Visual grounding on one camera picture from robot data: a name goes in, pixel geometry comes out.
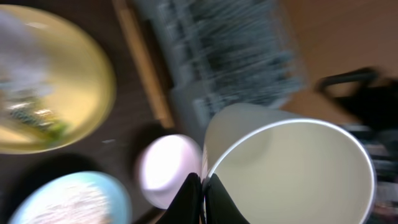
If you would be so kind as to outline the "yellow green snack wrapper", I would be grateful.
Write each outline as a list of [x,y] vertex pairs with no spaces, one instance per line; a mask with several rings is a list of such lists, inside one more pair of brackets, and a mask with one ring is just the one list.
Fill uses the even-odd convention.
[[68,123],[31,91],[4,92],[2,115],[8,125],[42,141],[58,141]]

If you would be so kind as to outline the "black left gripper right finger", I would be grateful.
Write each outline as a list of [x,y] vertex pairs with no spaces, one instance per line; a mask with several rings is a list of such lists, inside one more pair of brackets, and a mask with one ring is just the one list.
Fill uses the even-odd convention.
[[203,216],[206,224],[249,224],[216,174],[205,185]]

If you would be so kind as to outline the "leftover rice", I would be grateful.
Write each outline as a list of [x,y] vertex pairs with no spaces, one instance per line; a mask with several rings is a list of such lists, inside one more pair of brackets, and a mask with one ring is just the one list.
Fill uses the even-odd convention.
[[26,224],[107,224],[109,203],[95,185],[71,182],[50,189],[24,212]]

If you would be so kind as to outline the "light blue bowl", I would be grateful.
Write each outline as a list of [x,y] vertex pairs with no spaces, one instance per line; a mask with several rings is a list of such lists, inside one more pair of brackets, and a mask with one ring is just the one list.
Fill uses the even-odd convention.
[[103,172],[75,172],[31,193],[8,223],[132,222],[132,205],[122,183]]

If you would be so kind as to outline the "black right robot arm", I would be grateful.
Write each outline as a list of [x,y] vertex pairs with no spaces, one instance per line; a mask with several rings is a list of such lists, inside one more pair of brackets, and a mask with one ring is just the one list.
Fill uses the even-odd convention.
[[[325,77],[317,83],[317,91],[349,114],[357,117],[379,136],[397,137],[397,79],[387,78],[387,83],[374,86],[381,73],[374,67],[364,67],[351,72]],[[336,96],[328,88],[343,83],[356,83],[347,96]]]

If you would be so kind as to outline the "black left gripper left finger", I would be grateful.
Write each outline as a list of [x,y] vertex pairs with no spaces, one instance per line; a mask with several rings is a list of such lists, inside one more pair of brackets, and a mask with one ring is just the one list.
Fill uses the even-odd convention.
[[199,224],[202,185],[196,173],[188,174],[172,203],[156,224]]

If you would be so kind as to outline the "white paper cup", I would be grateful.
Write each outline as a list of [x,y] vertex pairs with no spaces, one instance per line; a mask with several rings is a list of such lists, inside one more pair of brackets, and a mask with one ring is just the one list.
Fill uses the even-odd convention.
[[206,181],[249,223],[364,223],[376,190],[364,146],[326,121],[238,103],[210,121]]

